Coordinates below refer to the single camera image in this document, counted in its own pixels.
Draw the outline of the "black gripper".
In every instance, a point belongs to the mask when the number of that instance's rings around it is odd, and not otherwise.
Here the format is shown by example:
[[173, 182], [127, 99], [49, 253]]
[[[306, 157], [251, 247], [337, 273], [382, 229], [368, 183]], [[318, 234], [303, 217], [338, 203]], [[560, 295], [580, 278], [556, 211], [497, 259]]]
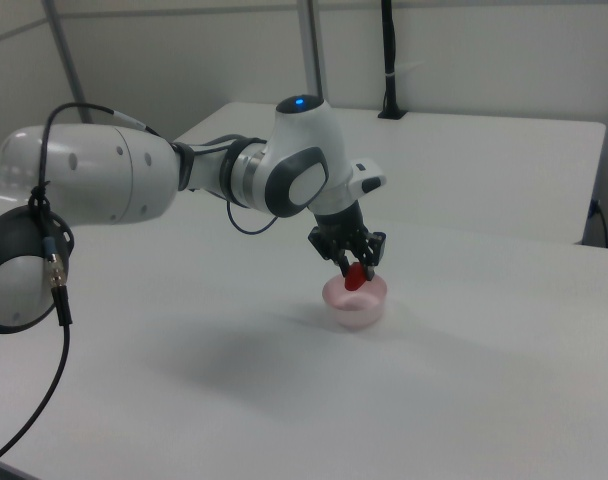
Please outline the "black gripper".
[[386, 234], [366, 231], [359, 202], [353, 202], [340, 212], [315, 214], [314, 217], [317, 226], [310, 231], [308, 240], [318, 254], [324, 260], [332, 261], [346, 277], [350, 268], [346, 248], [356, 248], [355, 258], [365, 278], [372, 280], [384, 255]]

